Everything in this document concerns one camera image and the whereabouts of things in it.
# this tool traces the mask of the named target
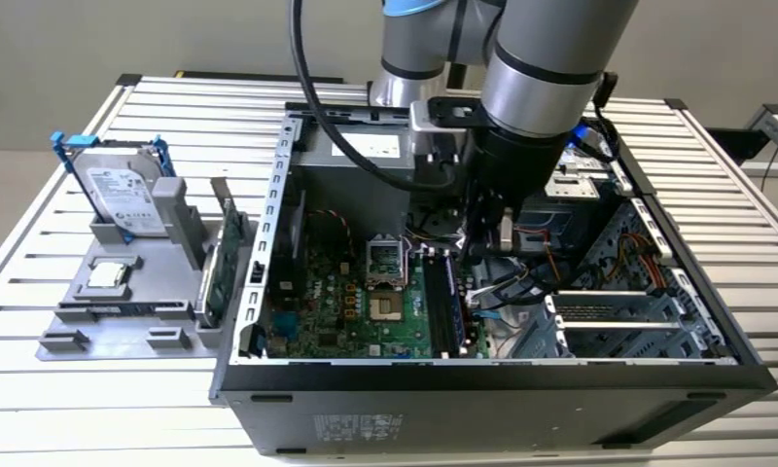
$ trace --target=robotic arm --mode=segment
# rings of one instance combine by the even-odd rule
[[[302,3],[294,0],[292,13]],[[460,151],[466,177],[458,183],[471,247],[491,243],[503,220],[546,187],[636,6],[638,0],[384,2],[383,71],[370,101],[392,107],[427,101],[428,120],[466,130],[463,144],[470,147]],[[298,57],[302,37],[296,41],[294,34],[300,24],[294,19],[292,48],[299,49],[299,75],[306,75]],[[482,99],[436,97],[446,90],[447,61],[483,64],[488,56]],[[312,105],[314,86],[307,86],[306,78]],[[314,110],[322,113],[319,101]],[[334,125],[318,120],[347,156],[371,171],[371,162],[355,148],[348,151],[347,141],[340,141],[346,138],[336,138]],[[382,180],[408,191],[446,189]],[[448,185],[455,188],[458,183],[451,179]]]

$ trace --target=wire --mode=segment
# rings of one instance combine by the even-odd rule
[[[487,319],[494,319],[496,321],[499,321],[500,323],[503,323],[506,326],[508,326],[512,329],[522,329],[522,326],[519,326],[518,324],[512,324],[504,317],[503,314],[496,311],[496,310],[491,310],[491,309],[482,309],[479,311],[475,311],[472,313],[474,316],[478,316],[480,318],[487,318]]]
[[[307,101],[310,102],[310,108],[315,114],[316,122],[323,127],[323,130],[328,134],[330,139],[335,145],[340,148],[343,153],[350,158],[350,161],[371,173],[375,178],[378,178],[387,185],[398,188],[406,192],[422,192],[422,193],[444,193],[454,189],[456,184],[456,172],[454,167],[448,163],[443,163],[442,167],[447,173],[447,181],[438,185],[422,184],[411,182],[382,170],[382,168],[372,162],[359,150],[352,146],[352,143],[340,133],[338,126],[335,126],[326,118],[326,112],[323,111],[320,98],[316,94],[315,83],[312,81],[310,73],[310,64],[307,63],[307,54],[303,44],[303,0],[292,0],[291,2],[291,53],[295,60],[295,67],[298,68],[298,78],[300,84],[303,85],[303,91],[307,95]]]
[[[530,273],[531,273],[531,269],[530,268],[524,268],[524,271],[522,272],[522,275],[515,275],[514,277],[508,277],[506,275],[506,276],[500,277],[499,279],[496,279],[494,281],[494,286],[487,291],[482,292],[479,294],[479,296],[495,294],[500,290],[506,290],[508,287],[511,287],[512,285],[515,285],[519,282],[522,282],[526,279],[526,277],[528,276]]]
[[[600,133],[607,140],[608,148],[611,149],[611,155],[608,158],[611,161],[616,161],[620,157],[620,139],[618,128],[614,122],[603,115],[603,108],[595,105],[595,115],[598,116],[598,123],[600,127]]]
[[[511,334],[511,336],[510,336],[510,337],[508,337],[508,338],[507,338],[507,339],[503,341],[503,343],[500,343],[500,344],[496,346],[496,358],[503,358],[503,357],[500,357],[500,355],[499,355],[499,354],[500,354],[500,352],[503,351],[503,347],[506,346],[506,344],[507,344],[508,342],[511,342],[511,339],[514,339],[516,336],[520,336],[520,335],[522,335],[522,333],[514,333],[514,334]]]
[[[402,235],[402,238],[404,239],[404,243],[407,243],[407,251],[410,253],[411,251],[414,251],[414,243],[406,236]]]
[[[551,252],[551,231],[548,229],[534,231],[531,229],[526,229],[524,227],[514,227],[514,230],[518,232],[523,232],[524,234],[542,234],[546,237],[546,253],[548,253],[548,263],[551,264],[551,267],[555,270],[555,277],[558,278],[558,282],[560,282],[562,281],[560,270],[558,269],[555,255]]]
[[[432,233],[424,232],[422,230],[414,230],[414,227],[411,227],[410,225],[407,225],[406,227],[407,229],[407,233],[418,238],[419,240],[424,240],[424,241],[442,241],[446,243],[452,242],[454,240],[456,240],[458,238],[462,238],[460,235],[458,234],[451,234],[451,235],[434,235]]]
[[[424,227],[427,227],[427,221],[430,220],[430,216],[432,216],[432,211],[427,211],[427,213],[424,214],[423,219],[420,220],[420,224],[418,225],[418,229],[420,231],[424,230]]]
[[[648,246],[652,246],[652,243],[650,242],[650,240],[644,236],[642,236],[639,233],[624,233],[620,236],[620,239],[618,240],[618,261],[614,264],[611,271],[608,272],[607,280],[614,279],[614,277],[616,276],[616,274],[620,271],[620,265],[626,262],[626,250],[623,249],[623,240],[626,238],[631,239],[631,241],[635,243],[635,246],[638,248],[640,248],[642,243],[646,243]],[[666,288],[666,286],[667,286],[666,279],[663,278],[663,274],[660,273],[660,269],[658,268],[658,265],[655,263],[655,259],[651,257],[647,257],[643,253],[640,253],[638,255],[638,258],[640,259],[640,263],[642,263],[644,269],[647,270],[647,274],[650,275],[650,279],[652,280],[652,284],[659,289]]]
[[[338,213],[338,211],[332,211],[331,209],[318,209],[315,211],[311,211],[310,214],[326,214],[326,215],[335,217],[338,220],[340,220],[340,223],[343,224],[343,227],[347,230],[347,237],[350,238],[350,254],[355,258],[355,241],[352,240],[352,228],[350,227],[350,223],[347,222],[347,218],[343,217]]]
[[[543,282],[540,279],[534,278],[535,282],[531,288],[526,288],[526,290],[523,290],[518,295],[508,298],[507,300],[503,300],[498,305],[487,306],[486,309],[496,310],[508,305],[531,306],[540,304],[543,301],[546,301],[546,297],[548,297],[548,294],[551,294],[555,290],[559,290],[560,288],[568,287],[586,272],[592,270],[594,267],[595,265],[582,266],[574,271],[568,279],[566,279],[563,282],[559,282],[558,284],[548,284]],[[534,291],[535,288],[539,288],[542,293],[532,295],[531,297],[523,298],[527,294],[530,294]]]
[[[638,238],[642,243],[646,243],[647,246],[654,246],[650,239],[646,238],[643,235],[640,235],[639,233],[630,233],[630,234],[635,238]],[[666,278],[663,277],[663,273],[660,272],[660,268],[658,267],[658,264],[655,262],[655,256],[650,255],[647,257],[642,254],[640,261],[644,262],[644,265],[647,266],[647,269],[650,270],[650,274],[652,275],[655,286],[658,288],[666,289],[666,287],[667,287]]]
[[[767,163],[767,170],[764,170],[764,176],[762,177],[762,192],[764,193],[764,184],[767,183],[767,175],[770,175],[770,169],[776,162],[776,156],[778,156],[778,147],[776,148],[776,152],[774,153],[774,157],[770,158],[770,162]]]

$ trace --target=red wire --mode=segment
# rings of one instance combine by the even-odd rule
[[[640,239],[640,241],[643,241],[647,245],[652,245],[650,240],[643,235],[640,235],[639,233],[634,233],[632,235],[635,237],[638,237]],[[663,273],[660,272],[660,268],[658,267],[658,264],[655,262],[655,258],[652,256],[650,256],[650,267],[652,268],[652,271],[656,274],[654,276],[654,279],[656,280],[656,287],[664,289],[667,287],[666,278],[663,277]]]
[[[551,263],[551,267],[555,270],[555,276],[558,277],[558,281],[562,281],[560,270],[558,269],[558,262],[555,261],[555,255],[551,252],[551,231],[548,229],[535,231],[531,229],[526,229],[524,227],[514,227],[514,230],[518,232],[523,232],[524,234],[540,234],[546,238],[546,252],[548,253],[548,262]]]
[[[347,219],[340,214],[338,214],[338,211],[332,211],[331,209],[318,209],[310,212],[310,214],[328,214],[330,216],[340,220],[340,223],[343,224],[343,227],[347,230],[347,237],[350,237],[350,254],[355,256],[355,242],[352,240],[352,229],[350,228],[350,223],[347,222]]]

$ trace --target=slotted aluminum surface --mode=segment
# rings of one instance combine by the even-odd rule
[[[363,103],[366,89],[324,85],[320,96]],[[300,98],[296,84],[144,78],[138,86],[115,89],[87,132],[136,140],[160,133],[187,177],[191,204],[206,216],[219,215],[207,179],[224,175],[239,206],[254,215],[266,195],[283,102]],[[608,116],[778,379],[778,220],[690,114],[660,100],[616,99]],[[0,465],[282,462],[259,458],[232,411],[211,406],[215,360],[35,359],[50,309],[91,242],[90,212],[59,170],[0,250]],[[531,452],[306,459],[344,461],[543,465],[563,460]],[[564,460],[618,462],[778,466],[778,392],[654,452],[579,453]]]

